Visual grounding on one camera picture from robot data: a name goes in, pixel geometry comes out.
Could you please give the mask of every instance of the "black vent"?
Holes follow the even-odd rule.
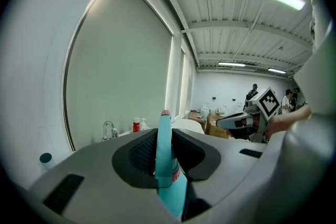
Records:
[[[61,214],[83,180],[82,176],[68,175],[45,199],[43,204],[55,213]]]
[[[157,188],[155,168],[157,129],[136,133],[137,138],[118,148],[112,157],[114,171],[136,188]]]
[[[247,148],[239,151],[239,153],[254,157],[254,158],[260,158],[262,155],[262,152],[259,151],[253,151],[253,150],[248,150]]]
[[[155,167],[157,135],[148,137],[129,152],[132,166],[152,176]]]

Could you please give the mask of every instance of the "cardboard box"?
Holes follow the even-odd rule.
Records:
[[[218,114],[214,112],[209,113],[208,121],[207,121],[208,125],[207,125],[207,130],[205,133],[211,136],[229,139],[229,135],[226,134],[227,130],[218,128],[216,126],[216,121],[221,118],[222,118],[221,116],[219,116]]]
[[[205,130],[205,125],[206,125],[206,118],[200,119],[201,114],[197,113],[197,112],[190,112],[188,119],[189,120],[193,120],[193,121],[197,121],[201,126],[203,131]]]

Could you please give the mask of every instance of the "black slot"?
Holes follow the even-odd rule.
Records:
[[[84,180],[84,177],[70,174],[49,194],[43,204],[57,214],[61,214],[72,196]]]
[[[253,151],[253,150],[248,150],[247,148],[241,150],[239,153],[254,157],[254,158],[260,158],[262,155],[262,152],[259,151]]]
[[[221,119],[218,119],[218,121],[219,120],[223,120],[223,119],[231,119],[231,118],[234,118],[234,117],[237,117],[237,116],[241,116],[241,115],[243,115],[244,113],[242,112],[242,113],[236,113],[236,114],[233,114],[233,115],[230,115],[230,116],[227,116],[227,117],[223,117],[223,118],[221,118]]]
[[[208,179],[221,163],[217,149],[179,129],[173,129],[172,145],[188,181]]]
[[[241,120],[239,120],[239,121],[235,121],[235,125],[236,125],[236,128],[241,128],[241,127],[243,127],[243,123],[242,123]]]
[[[117,149],[112,157],[112,166],[121,179],[132,187],[157,188],[153,173],[158,130],[142,132],[147,133]]]
[[[203,199],[196,197],[195,190],[190,182],[187,183],[187,191],[181,220],[186,221],[198,216],[211,206]]]

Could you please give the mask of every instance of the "white wall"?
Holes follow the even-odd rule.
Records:
[[[246,94],[254,83],[258,84],[258,90],[271,87],[280,102],[287,89],[293,90],[291,82],[285,80],[242,74],[197,72],[193,109],[200,111],[202,103],[209,102],[212,111],[226,104],[229,112],[235,112],[238,102],[244,105]]]
[[[165,2],[148,1],[178,34]],[[12,0],[2,18],[0,154],[10,179],[25,188],[42,174],[40,154],[50,152],[56,162],[71,154],[62,113],[62,73],[70,41],[90,2]]]
[[[131,130],[136,116],[158,127],[171,42],[144,0],[95,0],[74,43],[67,76],[67,115],[76,150],[100,142],[107,120],[119,133]]]

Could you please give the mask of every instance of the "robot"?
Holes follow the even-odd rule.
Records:
[[[244,112],[219,119],[216,125],[219,128],[230,130],[235,138],[267,143],[265,131],[268,121],[279,107],[280,103],[274,91],[268,87],[245,102]],[[255,120],[258,121],[257,127],[254,127]]]
[[[82,148],[28,192],[19,189],[21,195],[48,223],[287,220],[313,194],[335,155],[334,31],[331,24],[319,49],[295,75],[312,116],[268,143],[251,142],[265,142],[268,121],[279,107],[271,88],[248,101],[243,113],[216,123],[233,133],[243,130],[240,134],[251,142],[171,129],[165,112],[158,129]],[[316,85],[325,86],[318,98]],[[177,182],[182,191],[169,191]]]

